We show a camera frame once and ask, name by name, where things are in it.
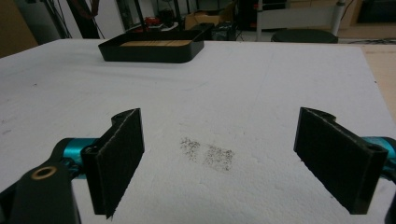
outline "white wall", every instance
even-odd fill
[[[190,11],[194,12],[198,8],[196,6],[196,1],[195,0],[178,0],[178,7],[180,8],[180,14],[185,15],[188,13],[187,10],[187,1],[190,2]],[[202,10],[213,10],[213,9],[218,9],[218,0],[199,0],[199,9]],[[219,0],[220,3],[220,8],[226,7],[232,0]],[[152,7],[154,8],[154,12],[157,14],[158,8],[159,10],[169,8],[168,3],[164,2],[163,0],[158,0],[158,6],[157,6],[157,0],[151,0]],[[172,6],[172,9],[175,11],[175,4],[173,1],[170,2],[170,5]]]
[[[56,7],[59,8],[59,11],[62,8],[64,19],[71,36],[73,38],[82,38],[69,5],[67,5],[66,1],[60,1],[60,3],[59,6],[56,3]],[[100,1],[98,15],[95,17],[95,20],[106,39],[124,33],[116,0]]]
[[[14,2],[38,44],[61,38],[44,3],[27,4],[24,0],[14,0]]]
[[[131,9],[132,20],[134,23],[140,22],[139,15],[137,14],[136,7],[134,5],[134,0],[129,0],[129,9]],[[143,18],[155,16],[153,5],[148,0],[139,0],[140,9],[142,10]]]

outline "black tray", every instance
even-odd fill
[[[183,46],[128,46],[129,41],[191,40]],[[201,31],[169,31],[119,35],[99,45],[107,62],[186,63],[204,47]]]

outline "wall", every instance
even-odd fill
[[[12,0],[0,1],[0,58],[37,46]]]
[[[56,4],[56,7],[59,11],[62,9],[64,12],[64,20],[71,36],[73,38],[82,38],[69,5],[67,5],[65,0],[59,2],[60,5]],[[86,0],[86,2],[89,6],[91,5],[89,0]],[[124,33],[116,0],[100,1],[98,15],[95,17],[95,20],[107,39]]]
[[[186,15],[188,14],[188,8],[187,8],[187,1],[190,3],[190,11],[194,12],[198,9],[218,9],[218,0],[199,0],[199,8],[196,5],[195,0],[178,0],[178,7],[180,8],[180,14],[181,15]],[[219,0],[220,8],[226,7],[229,3],[231,3],[232,0]],[[154,8],[154,12],[157,13],[158,9],[166,9],[169,8],[168,3],[164,2],[163,0],[151,0],[152,7]],[[174,3],[173,1],[170,2],[170,5],[173,10],[175,10]]]
[[[155,16],[155,11],[153,9],[153,5],[150,1],[147,0],[139,0],[140,9],[142,10],[143,17],[153,17]],[[140,22],[139,15],[137,14],[136,7],[134,5],[134,0],[129,0],[129,9],[131,9],[131,14],[134,20],[134,23]]]
[[[61,38],[43,2],[37,1],[33,4],[28,4],[25,0],[14,0],[14,2],[38,44],[45,44]]]

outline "white table surface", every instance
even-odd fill
[[[101,42],[0,59],[0,190],[61,139],[99,137],[140,107],[146,153],[112,223],[383,223],[392,183],[351,216],[293,151],[301,106],[360,136],[396,136],[359,48],[205,42],[189,63],[109,63]],[[110,223],[93,214],[86,181],[73,187],[83,223]]]

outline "cardboard box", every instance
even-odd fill
[[[208,11],[198,11],[187,15],[184,28],[190,30],[199,23],[214,23],[217,25],[222,21],[220,15],[209,16],[209,14]]]
[[[219,22],[233,21],[233,10],[235,9],[235,5],[236,1],[233,1],[222,10],[197,11],[191,13],[186,16],[184,28],[190,30],[190,28],[199,23],[214,23],[216,26]]]

